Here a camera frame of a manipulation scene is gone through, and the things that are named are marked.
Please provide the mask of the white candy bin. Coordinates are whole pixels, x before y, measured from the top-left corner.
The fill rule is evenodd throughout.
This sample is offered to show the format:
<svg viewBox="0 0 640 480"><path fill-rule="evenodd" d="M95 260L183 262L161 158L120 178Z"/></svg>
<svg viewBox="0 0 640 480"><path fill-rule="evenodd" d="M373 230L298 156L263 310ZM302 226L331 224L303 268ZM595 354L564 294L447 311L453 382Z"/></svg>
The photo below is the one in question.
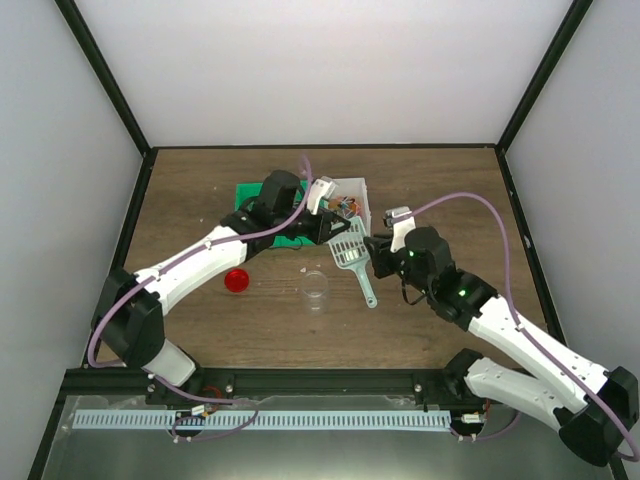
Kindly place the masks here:
<svg viewBox="0 0 640 480"><path fill-rule="evenodd" d="M327 208L346 220L359 217L366 235L371 234L371 209L367 185L362 177L337 178L336 187L328 197Z"/></svg>

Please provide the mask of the light blue slotted scoop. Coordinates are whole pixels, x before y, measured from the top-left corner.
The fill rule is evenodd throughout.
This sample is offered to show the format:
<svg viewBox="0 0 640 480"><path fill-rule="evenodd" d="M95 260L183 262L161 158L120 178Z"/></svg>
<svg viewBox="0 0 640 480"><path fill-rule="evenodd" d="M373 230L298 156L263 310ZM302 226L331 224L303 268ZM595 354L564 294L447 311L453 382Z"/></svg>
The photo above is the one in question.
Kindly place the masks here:
<svg viewBox="0 0 640 480"><path fill-rule="evenodd" d="M366 305L373 309L378 301L366 271L370 255L364 244L365 233L362 219L355 216L350 219L349 229L332 238L328 245L336 266L355 275Z"/></svg>

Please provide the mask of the green candy bin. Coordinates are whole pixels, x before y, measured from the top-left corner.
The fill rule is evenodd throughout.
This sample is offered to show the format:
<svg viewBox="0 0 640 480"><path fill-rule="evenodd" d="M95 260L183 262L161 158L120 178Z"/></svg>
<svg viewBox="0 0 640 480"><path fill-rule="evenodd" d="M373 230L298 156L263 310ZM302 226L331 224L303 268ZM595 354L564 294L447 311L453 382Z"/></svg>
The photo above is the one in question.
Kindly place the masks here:
<svg viewBox="0 0 640 480"><path fill-rule="evenodd" d="M240 183L235 190L235 209L251 211L261 192L262 183Z"/></svg>
<svg viewBox="0 0 640 480"><path fill-rule="evenodd" d="M302 201L302 198L304 196L305 193L305 188L304 187L299 187L297 189L296 195L294 197L294 201L292 204L292 208L290 210L290 212L287 213L287 215L285 216L285 218L288 218L290 216L290 214L297 209L297 207L299 206L299 204ZM295 238L289 238L283 235L278 235L275 237L274 239L274 243L271 246L271 249L290 249L290 250L299 250L302 247L305 246L313 246L314 243L309 240L307 237L299 235Z"/></svg>

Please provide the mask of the clear plastic cup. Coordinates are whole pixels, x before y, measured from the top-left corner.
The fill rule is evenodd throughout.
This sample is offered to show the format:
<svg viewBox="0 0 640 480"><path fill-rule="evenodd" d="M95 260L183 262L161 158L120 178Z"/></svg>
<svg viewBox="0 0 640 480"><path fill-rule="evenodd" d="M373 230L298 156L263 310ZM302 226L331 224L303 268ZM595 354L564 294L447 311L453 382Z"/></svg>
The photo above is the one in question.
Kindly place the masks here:
<svg viewBox="0 0 640 480"><path fill-rule="evenodd" d="M329 281L317 270L307 271L299 289L303 305L310 314L323 314L328 309Z"/></svg>

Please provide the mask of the red round lid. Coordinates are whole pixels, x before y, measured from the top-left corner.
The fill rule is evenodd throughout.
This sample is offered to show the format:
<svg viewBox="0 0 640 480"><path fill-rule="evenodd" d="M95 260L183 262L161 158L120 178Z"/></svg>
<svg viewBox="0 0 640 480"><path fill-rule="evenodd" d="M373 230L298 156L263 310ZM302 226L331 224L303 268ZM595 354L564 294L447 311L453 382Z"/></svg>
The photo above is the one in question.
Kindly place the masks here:
<svg viewBox="0 0 640 480"><path fill-rule="evenodd" d="M224 277L224 286L231 293L241 293L250 285L249 274L241 268L229 270Z"/></svg>

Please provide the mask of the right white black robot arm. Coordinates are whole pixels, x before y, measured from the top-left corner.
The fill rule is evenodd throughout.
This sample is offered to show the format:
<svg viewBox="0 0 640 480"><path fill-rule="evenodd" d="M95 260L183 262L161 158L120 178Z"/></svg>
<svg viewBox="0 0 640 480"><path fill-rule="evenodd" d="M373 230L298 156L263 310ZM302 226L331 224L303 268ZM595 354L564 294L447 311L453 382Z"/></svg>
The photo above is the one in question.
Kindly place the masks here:
<svg viewBox="0 0 640 480"><path fill-rule="evenodd" d="M416 227L402 243L392 235L364 241L378 278L396 275L441 319L507 354L522 372L471 350L457 354L444 378L447 396L503 403L547 425L585 462L606 466L639 419L638 380L570 350L519 313L480 277L455 265L433 227Z"/></svg>

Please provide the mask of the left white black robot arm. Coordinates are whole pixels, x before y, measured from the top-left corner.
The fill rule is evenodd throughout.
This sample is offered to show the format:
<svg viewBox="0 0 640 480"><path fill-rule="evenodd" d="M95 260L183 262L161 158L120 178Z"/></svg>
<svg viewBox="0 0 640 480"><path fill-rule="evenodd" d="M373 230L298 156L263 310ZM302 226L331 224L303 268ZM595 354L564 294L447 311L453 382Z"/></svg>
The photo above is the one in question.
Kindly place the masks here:
<svg viewBox="0 0 640 480"><path fill-rule="evenodd" d="M325 205L336 187L328 177L302 184L295 174L276 170L253 200L182 252L136 273L112 270L94 313L89 365L100 367L96 347L105 344L117 365L161 378L181 403L196 402L205 381L196 361L167 339L165 316L209 280L269 249L278 236L321 245L346 231L348 221Z"/></svg>

